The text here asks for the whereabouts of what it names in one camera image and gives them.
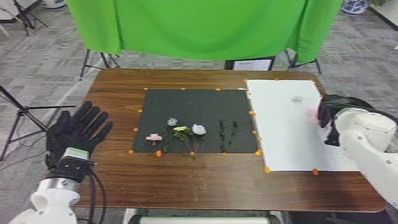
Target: white board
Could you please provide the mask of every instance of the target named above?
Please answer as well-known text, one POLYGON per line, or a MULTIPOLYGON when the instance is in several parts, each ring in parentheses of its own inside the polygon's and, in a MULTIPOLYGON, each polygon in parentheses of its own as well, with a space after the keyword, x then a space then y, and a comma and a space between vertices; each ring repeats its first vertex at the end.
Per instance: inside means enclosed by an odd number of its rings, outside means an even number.
POLYGON ((317 124, 320 92, 313 81, 249 80, 249 99, 271 171, 358 171, 340 147, 324 144, 317 124))
POLYGON ((233 70, 271 71, 271 59, 235 61, 233 70))

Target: gray carpet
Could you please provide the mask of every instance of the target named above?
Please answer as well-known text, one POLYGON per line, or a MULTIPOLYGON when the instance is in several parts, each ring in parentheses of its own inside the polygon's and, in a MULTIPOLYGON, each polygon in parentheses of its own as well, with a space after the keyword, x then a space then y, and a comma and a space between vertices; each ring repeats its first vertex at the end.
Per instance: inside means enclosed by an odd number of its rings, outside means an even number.
MULTIPOLYGON (((40 26, 32 36, 25 36, 22 24, 4 24, 11 37, 0 33, 0 84, 9 89, 25 105, 80 104, 96 78, 98 70, 88 70, 86 80, 77 76, 82 68, 86 49, 73 25, 68 9, 34 9, 50 27, 40 26)), ((320 53, 324 75, 322 84, 329 93, 361 97, 375 107, 398 116, 398 33, 372 13, 361 16, 340 14, 331 30, 329 39, 320 53)), ((223 61, 185 60, 136 52, 123 52, 118 59, 125 68, 223 69, 223 61)), ((102 65, 95 55, 91 63, 102 65)), ((285 70, 288 61, 285 54, 278 56, 274 70, 285 70)), ((315 65, 299 70, 317 72, 315 65)), ((16 110, 0 99, 0 142, 6 141, 16 110)), ((48 119, 52 111, 36 113, 48 119)), ((18 128, 22 135, 34 126, 29 121, 18 128)), ((45 150, 41 136, 24 143, 15 143, 8 161, 0 169, 45 150)), ((29 195, 45 175, 43 156, 32 158, 9 169, 0 171, 0 223, 8 223, 29 207, 29 195)), ((121 223, 123 210, 112 209, 107 223, 121 223)))

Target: robotic arm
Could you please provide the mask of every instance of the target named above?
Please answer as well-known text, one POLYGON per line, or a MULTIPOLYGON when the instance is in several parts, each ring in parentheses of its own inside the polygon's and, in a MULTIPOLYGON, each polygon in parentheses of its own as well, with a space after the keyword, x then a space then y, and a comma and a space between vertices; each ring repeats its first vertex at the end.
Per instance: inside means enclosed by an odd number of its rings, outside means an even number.
POLYGON ((398 119, 352 98, 327 95, 319 108, 320 124, 333 125, 331 145, 340 145, 379 194, 398 209, 398 153, 388 152, 398 119))
POLYGON ((16 216, 11 224, 77 224, 72 205, 80 200, 80 183, 93 172, 91 154, 112 129, 112 122, 104 126, 109 114, 100 112, 86 102, 73 116, 68 111, 61 114, 47 133, 48 176, 31 196, 36 209, 16 216))

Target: pink flower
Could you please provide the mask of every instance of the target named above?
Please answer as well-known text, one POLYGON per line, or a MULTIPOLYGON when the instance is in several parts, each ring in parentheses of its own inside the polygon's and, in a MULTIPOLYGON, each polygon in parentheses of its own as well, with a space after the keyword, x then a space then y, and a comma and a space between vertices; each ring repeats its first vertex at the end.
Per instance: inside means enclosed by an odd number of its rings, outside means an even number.
POLYGON ((150 136, 146 137, 146 140, 157 142, 164 140, 164 137, 159 135, 159 133, 150 134, 150 136))
POLYGON ((313 120, 315 124, 320 124, 319 115, 317 115, 313 108, 308 108, 306 115, 308 115, 310 119, 313 120))

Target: wooden table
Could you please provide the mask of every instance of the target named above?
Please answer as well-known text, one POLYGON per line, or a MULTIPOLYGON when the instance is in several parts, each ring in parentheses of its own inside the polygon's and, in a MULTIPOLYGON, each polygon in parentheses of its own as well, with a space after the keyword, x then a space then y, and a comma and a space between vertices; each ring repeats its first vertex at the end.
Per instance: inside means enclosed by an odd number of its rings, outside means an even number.
MULTIPOLYGON (((95 152, 109 207, 377 212, 386 203, 359 172, 263 172, 255 154, 128 154, 144 88, 237 89, 244 79, 315 80, 304 72, 109 69, 88 100, 111 113, 114 130, 95 152)), ((88 188, 80 206, 89 205, 88 188)))

